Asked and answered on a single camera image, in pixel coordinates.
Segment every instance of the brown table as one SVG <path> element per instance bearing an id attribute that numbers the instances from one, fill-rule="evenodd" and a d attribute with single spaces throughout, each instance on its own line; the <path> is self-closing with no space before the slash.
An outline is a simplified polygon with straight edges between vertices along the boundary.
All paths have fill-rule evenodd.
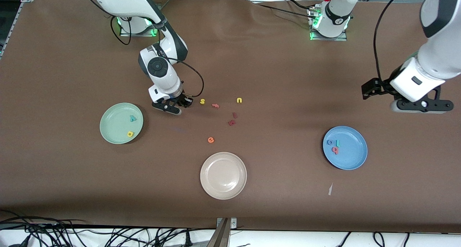
<path id="1" fill-rule="evenodd" d="M 206 99 L 173 116 L 151 107 L 152 83 L 137 63 L 155 39 L 120 44 L 88 0 L 25 4 L 0 61 L 0 207 L 91 224 L 214 227 L 235 216 L 246 229 L 460 232 L 461 108 L 397 114 L 391 96 L 362 100 L 360 86 L 376 76 L 372 34 L 383 7 L 357 4 L 348 41 L 326 42 L 309 40 L 303 17 L 245 0 L 171 0 L 164 14 Z M 381 23 L 385 76 L 425 42 L 419 7 L 392 5 Z M 199 91 L 195 73 L 175 69 L 186 91 Z M 449 81 L 442 97 L 461 105 L 460 87 Z M 99 120 L 120 102 L 138 105 L 145 125 L 133 142 L 112 145 Z M 338 125 L 367 140 L 357 170 L 323 155 L 323 135 Z M 204 160 L 222 151 L 248 172 L 228 201 L 199 180 Z"/>

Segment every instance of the green plate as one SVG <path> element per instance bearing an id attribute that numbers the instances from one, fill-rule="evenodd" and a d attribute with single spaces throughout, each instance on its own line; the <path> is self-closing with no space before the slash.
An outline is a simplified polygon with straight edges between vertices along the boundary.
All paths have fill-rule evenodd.
<path id="1" fill-rule="evenodd" d="M 125 144 L 138 136 L 143 128 L 143 113 L 130 103 L 118 103 L 110 107 L 101 118 L 99 130 L 102 137 L 112 144 Z"/>

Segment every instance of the plate rim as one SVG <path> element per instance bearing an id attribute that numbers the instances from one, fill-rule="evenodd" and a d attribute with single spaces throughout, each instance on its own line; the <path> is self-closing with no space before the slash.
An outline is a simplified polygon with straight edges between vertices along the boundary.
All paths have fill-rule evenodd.
<path id="1" fill-rule="evenodd" d="M 362 139 L 363 139 L 363 142 L 364 142 L 364 145 L 365 145 L 365 157 L 364 157 L 363 162 L 359 166 L 357 166 L 356 168 L 345 169 L 345 168 L 338 167 L 326 155 L 326 149 L 325 149 L 326 137 L 333 133 L 333 132 L 331 132 L 333 129 L 340 129 L 340 128 L 352 129 L 353 131 L 357 132 L 360 135 L 360 137 L 362 137 Z M 332 127 L 330 130 L 328 130 L 328 132 L 326 132 L 326 134 L 323 137 L 322 150 L 323 150 L 324 156 L 328 160 L 328 162 L 330 162 L 333 166 L 335 166 L 336 168 L 341 169 L 341 170 L 356 170 L 356 169 L 360 168 L 365 163 L 365 161 L 367 160 L 367 157 L 368 157 L 367 141 L 365 140 L 365 138 L 363 137 L 363 135 L 359 131 L 357 131 L 356 129 L 353 129 L 352 127 L 348 127 L 348 126 L 335 126 L 335 127 Z"/>
<path id="2" fill-rule="evenodd" d="M 126 142 L 121 142 L 121 143 L 116 143 L 116 142 L 111 142 L 110 140 L 108 140 L 104 134 L 102 133 L 102 119 L 104 118 L 104 116 L 106 115 L 107 112 L 109 112 L 112 108 L 116 108 L 118 105 L 122 105 L 122 104 L 128 104 L 129 106 L 131 106 L 133 109 L 137 110 L 140 115 L 141 115 L 141 119 L 140 119 L 140 122 L 141 122 L 141 128 L 139 129 L 139 132 L 135 133 L 133 137 L 129 138 L 128 141 Z M 132 104 L 132 103 L 129 103 L 129 102 L 120 102 L 120 103 L 117 103 L 117 104 L 114 104 L 112 105 L 111 107 L 109 107 L 108 109 L 106 109 L 106 111 L 104 112 L 104 114 L 102 114 L 101 116 L 101 120 L 99 121 L 99 133 L 101 134 L 102 138 L 104 138 L 106 140 L 106 142 L 109 142 L 111 144 L 114 144 L 114 145 L 122 145 L 122 144 L 126 144 L 128 142 L 131 142 L 133 139 L 135 139 L 139 134 L 140 134 L 140 131 L 143 130 L 143 126 L 144 126 L 144 116 L 143 116 L 143 112 L 135 105 L 135 104 Z"/>
<path id="3" fill-rule="evenodd" d="M 237 160 L 238 160 L 238 163 L 241 164 L 241 165 L 242 165 L 242 168 L 243 168 L 243 169 L 242 169 L 242 170 L 243 170 L 243 184 L 242 184 L 242 187 L 241 187 L 233 196 L 231 196 L 231 197 L 218 197 L 218 196 L 213 196 L 213 195 L 209 192 L 209 190 L 207 190 L 207 189 L 203 186 L 204 181 L 207 181 L 207 180 L 206 180 L 206 177 L 205 177 L 205 172 L 204 172 L 204 170 L 206 170 L 206 169 L 209 167 L 209 165 L 205 166 L 205 164 L 206 164 L 208 161 L 210 161 L 211 158 L 212 158 L 213 156 L 215 156 L 215 155 L 217 155 L 217 154 L 229 154 L 229 155 L 231 155 L 231 156 L 236 157 Z M 236 196 L 238 196 L 238 195 L 243 191 L 243 189 L 245 188 L 245 185 L 247 184 L 247 167 L 245 166 L 245 163 L 243 163 L 243 160 L 242 160 L 240 157 L 238 157 L 236 154 L 232 153 L 232 152 L 216 152 L 216 153 L 210 155 L 208 158 L 206 158 L 206 160 L 205 160 L 204 163 L 202 164 L 202 167 L 201 167 L 201 169 L 200 169 L 200 184 L 201 184 L 203 190 L 205 190 L 205 192 L 206 192 L 209 196 L 211 196 L 212 198 L 215 198 L 215 199 L 218 199 L 218 200 L 223 200 L 223 201 L 229 200 L 229 199 L 231 199 L 231 198 L 235 198 Z"/>

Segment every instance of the plate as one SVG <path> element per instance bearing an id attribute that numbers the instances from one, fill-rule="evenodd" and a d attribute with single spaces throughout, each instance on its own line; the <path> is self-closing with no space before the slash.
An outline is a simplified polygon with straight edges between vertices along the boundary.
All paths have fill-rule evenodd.
<path id="1" fill-rule="evenodd" d="M 143 128 L 143 113 L 131 103 L 118 103 L 110 107 L 101 118 L 99 131 L 107 142 L 125 144 L 135 139 Z"/>
<path id="2" fill-rule="evenodd" d="M 337 154 L 333 152 L 333 147 L 337 148 Z M 367 159 L 368 147 L 357 130 L 339 126 L 326 133 L 323 138 L 323 152 L 334 166 L 342 170 L 355 170 Z"/>
<path id="3" fill-rule="evenodd" d="M 247 183 L 247 168 L 230 152 L 218 152 L 203 163 L 200 182 L 208 195 L 227 200 L 242 192 Z"/>

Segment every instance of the white floor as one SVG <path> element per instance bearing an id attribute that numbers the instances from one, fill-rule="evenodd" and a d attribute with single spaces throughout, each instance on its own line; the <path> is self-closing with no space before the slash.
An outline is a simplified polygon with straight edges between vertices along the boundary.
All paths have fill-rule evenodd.
<path id="1" fill-rule="evenodd" d="M 134 229 L 124 235 L 133 234 Z M 98 232 L 112 232 L 112 229 L 95 229 Z M 157 229 L 150 229 L 150 239 L 153 239 Z M 194 243 L 208 241 L 214 230 L 201 230 L 191 232 L 191 241 Z M 230 236 L 229 247 L 240 247 L 246 244 L 249 247 L 337 247 L 343 240 L 346 232 L 293 232 L 293 231 L 249 231 L 233 230 Z M 23 230 L 0 231 L 0 247 L 20 244 L 28 234 Z M 74 234 L 70 234 L 74 247 L 83 247 Z M 93 234 L 91 232 L 79 233 L 80 238 L 88 247 L 103 247 L 109 235 Z M 383 233 L 386 247 L 402 247 L 406 234 Z M 148 240 L 147 232 L 136 234 L 134 238 Z M 111 246 L 116 246 L 124 239 L 119 237 Z M 184 244 L 185 234 L 180 234 L 168 241 L 165 246 L 179 246 Z M 138 247 L 134 241 L 126 242 L 123 247 Z M 352 233 L 344 247 L 378 247 L 373 240 L 372 233 Z M 40 247 L 38 240 L 31 239 L 28 247 Z M 411 234 L 407 247 L 461 247 L 460 234 Z"/>

